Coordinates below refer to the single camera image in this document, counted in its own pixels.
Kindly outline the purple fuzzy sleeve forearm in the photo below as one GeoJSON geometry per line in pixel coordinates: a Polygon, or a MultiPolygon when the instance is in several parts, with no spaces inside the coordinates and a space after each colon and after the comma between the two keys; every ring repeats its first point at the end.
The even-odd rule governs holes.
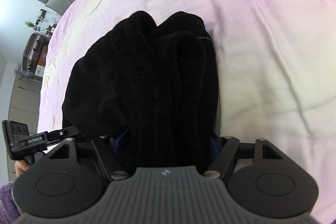
{"type": "Polygon", "coordinates": [[[0,223],[11,224],[20,216],[20,212],[12,197],[13,182],[9,182],[0,188],[0,223]]]}

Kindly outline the left hand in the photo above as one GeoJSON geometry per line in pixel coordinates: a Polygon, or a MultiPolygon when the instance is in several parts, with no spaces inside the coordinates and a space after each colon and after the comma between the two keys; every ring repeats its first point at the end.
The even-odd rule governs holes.
{"type": "Polygon", "coordinates": [[[19,160],[15,162],[15,173],[17,174],[17,177],[19,177],[21,174],[23,174],[26,170],[28,170],[30,167],[29,163],[27,163],[24,160],[19,160]]]}

